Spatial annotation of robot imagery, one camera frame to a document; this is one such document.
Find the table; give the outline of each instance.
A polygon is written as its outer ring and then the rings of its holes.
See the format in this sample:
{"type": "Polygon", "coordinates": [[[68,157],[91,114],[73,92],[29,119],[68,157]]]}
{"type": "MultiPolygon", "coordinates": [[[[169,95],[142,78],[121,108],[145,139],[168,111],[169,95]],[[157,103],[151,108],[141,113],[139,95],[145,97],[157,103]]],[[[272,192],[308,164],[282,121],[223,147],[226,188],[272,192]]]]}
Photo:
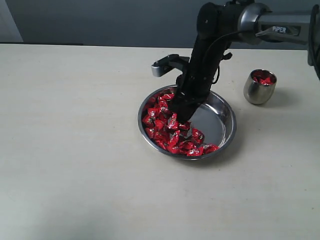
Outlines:
{"type": "Polygon", "coordinates": [[[151,148],[137,113],[179,72],[151,64],[190,49],[0,45],[1,240],[320,238],[320,82],[306,51],[231,50],[212,90],[237,133],[216,159],[151,148]],[[278,78],[265,106],[243,86],[278,78]]]}

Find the robotic arm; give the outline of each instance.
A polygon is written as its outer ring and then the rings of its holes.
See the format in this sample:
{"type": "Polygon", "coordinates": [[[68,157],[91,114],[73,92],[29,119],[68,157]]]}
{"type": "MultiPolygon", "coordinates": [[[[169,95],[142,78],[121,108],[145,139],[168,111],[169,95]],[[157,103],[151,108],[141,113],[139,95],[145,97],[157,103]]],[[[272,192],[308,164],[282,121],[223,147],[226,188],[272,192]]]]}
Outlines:
{"type": "Polygon", "coordinates": [[[156,77],[174,68],[182,71],[176,79],[177,90],[169,109],[177,113],[179,122],[192,117],[207,99],[211,85],[217,82],[220,62],[232,57],[231,53],[225,55],[232,42],[308,44],[308,64],[314,66],[320,79],[318,11],[316,5],[310,12],[277,13],[254,0],[232,0],[224,6],[206,3],[197,17],[197,37],[191,58],[172,54],[151,66],[156,77]]]}

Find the stainless steel plate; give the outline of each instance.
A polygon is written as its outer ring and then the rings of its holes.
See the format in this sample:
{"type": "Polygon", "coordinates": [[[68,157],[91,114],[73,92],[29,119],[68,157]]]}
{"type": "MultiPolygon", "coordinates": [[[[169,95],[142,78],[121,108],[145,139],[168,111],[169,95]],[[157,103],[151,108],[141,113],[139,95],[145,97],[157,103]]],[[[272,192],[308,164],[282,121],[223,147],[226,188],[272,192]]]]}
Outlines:
{"type": "Polygon", "coordinates": [[[157,146],[145,132],[145,126],[142,123],[143,117],[147,114],[147,107],[151,97],[160,94],[174,92],[176,85],[165,86],[151,93],[142,103],[138,112],[138,125],[145,140],[159,152],[182,160],[199,160],[216,156],[233,140],[236,130],[237,122],[236,116],[230,105],[215,92],[210,92],[207,100],[194,113],[190,121],[192,125],[199,129],[204,134],[204,142],[207,144],[215,144],[219,149],[202,156],[185,156],[179,154],[172,154],[169,151],[157,146]]]}

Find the metal cup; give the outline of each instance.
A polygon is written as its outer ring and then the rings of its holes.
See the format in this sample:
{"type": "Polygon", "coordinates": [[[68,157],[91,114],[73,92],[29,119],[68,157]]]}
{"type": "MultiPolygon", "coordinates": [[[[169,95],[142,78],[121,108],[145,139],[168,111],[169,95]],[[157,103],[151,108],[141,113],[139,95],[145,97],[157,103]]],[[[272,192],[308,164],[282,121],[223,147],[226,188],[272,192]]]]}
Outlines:
{"type": "Polygon", "coordinates": [[[254,105],[265,104],[275,91],[277,77],[264,69],[253,70],[243,88],[245,99],[254,105]],[[270,83],[261,83],[259,79],[270,79],[270,83]]]}

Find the gray wall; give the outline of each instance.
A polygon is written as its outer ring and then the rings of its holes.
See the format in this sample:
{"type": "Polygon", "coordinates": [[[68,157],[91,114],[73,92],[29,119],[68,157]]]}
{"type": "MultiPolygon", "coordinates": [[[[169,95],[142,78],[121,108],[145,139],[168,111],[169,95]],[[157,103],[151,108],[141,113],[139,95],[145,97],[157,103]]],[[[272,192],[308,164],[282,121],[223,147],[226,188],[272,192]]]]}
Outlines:
{"type": "MultiPolygon", "coordinates": [[[[227,0],[212,1],[224,4],[227,0]]],[[[208,0],[6,0],[25,42],[192,48],[208,0]]],[[[273,10],[311,10],[318,0],[257,0],[273,10]]],[[[234,48],[304,49],[287,43],[234,48]]]]}

